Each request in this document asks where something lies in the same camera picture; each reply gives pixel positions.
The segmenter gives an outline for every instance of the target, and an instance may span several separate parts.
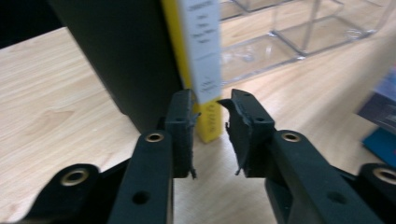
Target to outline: wooden table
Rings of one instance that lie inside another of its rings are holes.
[[[253,19],[233,28],[238,22],[222,25],[223,43],[257,32]],[[226,86],[223,97],[232,88],[253,93],[279,130],[303,133],[356,174],[379,160],[361,146],[375,126],[355,112],[395,61],[396,12],[370,38]],[[0,50],[0,129],[0,221],[23,217],[65,166],[104,171],[127,159],[139,135],[64,28]],[[206,145],[195,138],[194,163],[198,179],[175,180],[175,223],[276,223],[263,180],[234,175],[227,134]]]

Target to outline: dark background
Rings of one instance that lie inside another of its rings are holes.
[[[62,26],[47,0],[0,0],[0,49]]]

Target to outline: tabletop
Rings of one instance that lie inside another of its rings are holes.
[[[221,25],[223,46],[257,35],[255,17]],[[253,93],[278,130],[304,134],[352,174],[380,160],[356,115],[396,61],[396,12],[375,35],[223,87]],[[224,122],[228,113],[223,110]],[[54,174],[75,163],[102,171],[129,158],[139,133],[121,114],[66,28],[0,50],[0,222],[23,217]],[[194,141],[198,178],[175,180],[175,223],[276,223],[263,179],[235,176],[227,134]]]

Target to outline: book spine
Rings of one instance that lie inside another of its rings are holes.
[[[185,89],[192,89],[201,112],[197,132],[204,142],[221,135],[219,2],[162,0],[177,66]]]

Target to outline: clear organizer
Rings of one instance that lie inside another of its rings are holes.
[[[273,3],[264,9],[266,18],[273,21],[262,31],[265,35],[223,49],[224,84],[368,37],[381,28],[396,5],[396,0],[266,2]]]

